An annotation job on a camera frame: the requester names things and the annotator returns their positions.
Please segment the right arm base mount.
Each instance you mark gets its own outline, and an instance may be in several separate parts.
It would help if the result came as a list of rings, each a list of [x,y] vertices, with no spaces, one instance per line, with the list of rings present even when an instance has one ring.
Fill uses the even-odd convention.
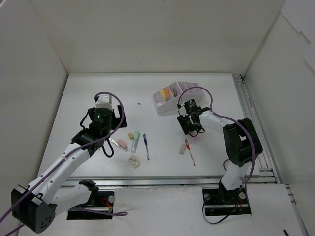
[[[246,185],[227,190],[222,181],[219,181],[217,188],[203,188],[202,196],[202,215],[204,220],[211,225],[220,224],[231,216],[252,213]]]

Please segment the orange capped marker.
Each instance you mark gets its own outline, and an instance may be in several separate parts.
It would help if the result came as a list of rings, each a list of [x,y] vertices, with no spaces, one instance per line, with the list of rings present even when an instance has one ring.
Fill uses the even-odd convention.
[[[171,99],[171,96],[170,96],[170,90],[168,88],[166,88],[164,90],[164,93],[165,93],[165,100],[166,101],[169,101]]]

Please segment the green capped marker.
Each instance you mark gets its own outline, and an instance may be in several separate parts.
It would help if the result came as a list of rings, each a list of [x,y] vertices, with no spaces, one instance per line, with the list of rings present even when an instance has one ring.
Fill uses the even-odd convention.
[[[132,142],[132,145],[131,145],[131,152],[132,153],[136,153],[138,142],[139,142],[139,138],[140,138],[140,132],[139,131],[135,131],[133,142]]]

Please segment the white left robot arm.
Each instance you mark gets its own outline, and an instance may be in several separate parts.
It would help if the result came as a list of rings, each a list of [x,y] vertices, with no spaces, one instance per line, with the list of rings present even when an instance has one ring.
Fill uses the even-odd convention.
[[[12,216],[33,232],[45,231],[54,218],[78,206],[94,206],[98,187],[91,180],[82,180],[65,194],[59,192],[63,183],[84,162],[89,160],[104,141],[121,127],[126,127],[123,105],[117,106],[120,117],[108,108],[90,108],[91,123],[71,140],[67,149],[41,176],[26,187],[17,185],[11,192]]]

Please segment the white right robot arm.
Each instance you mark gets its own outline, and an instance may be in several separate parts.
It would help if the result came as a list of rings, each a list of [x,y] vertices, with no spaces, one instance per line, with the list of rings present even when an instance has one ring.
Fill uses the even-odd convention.
[[[185,110],[177,117],[184,134],[196,136],[208,127],[223,135],[229,164],[219,182],[218,197],[224,203],[230,202],[235,198],[235,190],[251,179],[256,159],[262,153],[252,121],[248,118],[235,120],[210,107],[201,108],[193,99],[178,103],[177,108]]]

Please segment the yellow highlighter pen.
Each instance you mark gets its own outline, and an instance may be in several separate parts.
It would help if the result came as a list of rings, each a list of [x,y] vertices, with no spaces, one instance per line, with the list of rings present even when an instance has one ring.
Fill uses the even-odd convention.
[[[164,102],[166,102],[167,99],[166,99],[165,91],[164,91],[164,90],[161,90],[160,93],[161,93],[161,96],[162,96]]]

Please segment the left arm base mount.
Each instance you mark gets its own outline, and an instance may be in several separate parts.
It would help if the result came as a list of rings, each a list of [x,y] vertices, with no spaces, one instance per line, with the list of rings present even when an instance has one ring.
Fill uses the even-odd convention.
[[[100,190],[95,182],[91,180],[82,180],[80,185],[91,190],[92,194],[88,201],[83,204],[76,205],[75,208],[87,208],[94,211],[113,213],[115,193],[113,190]],[[103,215],[98,213],[69,210],[67,220],[109,220],[111,215]]]

